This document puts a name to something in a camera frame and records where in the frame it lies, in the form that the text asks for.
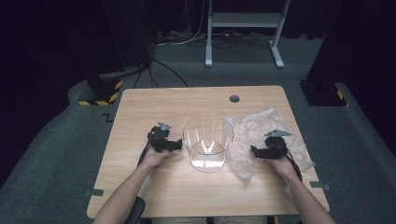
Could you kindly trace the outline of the black base with yellow mark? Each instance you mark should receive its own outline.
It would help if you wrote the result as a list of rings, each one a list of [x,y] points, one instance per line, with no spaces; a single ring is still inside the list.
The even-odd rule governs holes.
[[[311,106],[347,106],[344,94],[334,84],[326,86],[305,80],[300,80],[299,84]]]

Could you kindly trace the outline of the person's right hand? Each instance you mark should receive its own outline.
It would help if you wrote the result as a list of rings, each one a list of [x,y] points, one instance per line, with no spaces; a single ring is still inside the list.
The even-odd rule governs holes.
[[[277,160],[266,160],[276,170],[276,172],[286,181],[298,180],[298,176],[287,158],[281,158]]]

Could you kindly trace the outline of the black yellow striped base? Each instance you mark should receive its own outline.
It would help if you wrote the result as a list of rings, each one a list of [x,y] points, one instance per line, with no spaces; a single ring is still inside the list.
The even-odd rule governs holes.
[[[100,77],[88,78],[84,89],[77,98],[79,105],[113,105],[118,98],[123,81],[118,78],[103,80]]]

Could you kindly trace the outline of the black chair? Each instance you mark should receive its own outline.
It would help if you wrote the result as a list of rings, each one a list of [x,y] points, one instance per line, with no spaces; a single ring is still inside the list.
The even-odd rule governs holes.
[[[136,197],[134,201],[134,206],[124,224],[139,224],[140,218],[145,208],[146,208],[145,201],[140,197]]]

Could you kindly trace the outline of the clear round plastic bin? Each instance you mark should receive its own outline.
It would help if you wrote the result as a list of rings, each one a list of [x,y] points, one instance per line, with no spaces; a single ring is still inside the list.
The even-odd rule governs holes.
[[[217,114],[200,114],[183,129],[183,142],[191,165],[203,173],[214,173],[226,162],[226,151],[233,143],[233,127]]]

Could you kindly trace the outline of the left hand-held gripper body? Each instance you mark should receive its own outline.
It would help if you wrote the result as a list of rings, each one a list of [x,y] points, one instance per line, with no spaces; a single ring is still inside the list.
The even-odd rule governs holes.
[[[157,152],[162,152],[163,150],[170,151],[168,144],[170,129],[171,127],[169,125],[159,122],[148,133],[148,142]]]

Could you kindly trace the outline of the clear plastic bag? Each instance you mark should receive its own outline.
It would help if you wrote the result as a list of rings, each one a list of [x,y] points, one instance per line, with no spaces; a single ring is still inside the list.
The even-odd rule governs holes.
[[[306,145],[295,129],[286,122],[274,106],[262,111],[226,119],[233,127],[233,142],[227,150],[227,164],[242,181],[249,181],[254,175],[254,158],[250,147],[265,147],[266,134],[272,131],[288,133],[282,138],[291,156],[305,172],[315,166],[308,156]]]

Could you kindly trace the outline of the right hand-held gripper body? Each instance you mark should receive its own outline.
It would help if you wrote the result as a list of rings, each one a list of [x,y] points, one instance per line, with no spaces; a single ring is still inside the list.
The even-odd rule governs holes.
[[[265,152],[265,159],[280,159],[283,156],[288,154],[288,148],[284,136],[291,136],[291,133],[281,131],[281,130],[273,130],[264,135],[266,137],[264,143],[267,146]]]

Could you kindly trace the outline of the white metal stand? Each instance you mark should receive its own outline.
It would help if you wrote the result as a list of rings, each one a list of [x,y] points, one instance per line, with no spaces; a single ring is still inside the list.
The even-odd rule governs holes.
[[[213,28],[275,28],[273,39],[268,41],[269,48],[275,60],[276,67],[283,69],[285,64],[277,48],[284,22],[287,18],[291,0],[285,0],[283,9],[277,13],[242,13],[242,12],[214,12],[213,0],[208,0],[207,35],[205,45],[205,66],[213,65],[212,29]]]

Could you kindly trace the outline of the person's left hand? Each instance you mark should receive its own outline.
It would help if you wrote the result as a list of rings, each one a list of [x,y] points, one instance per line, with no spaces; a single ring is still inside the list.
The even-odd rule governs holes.
[[[141,166],[152,170],[153,168],[157,167],[165,158],[170,157],[171,155],[172,153],[170,151],[159,153],[154,149],[149,149],[143,161],[141,162]]]

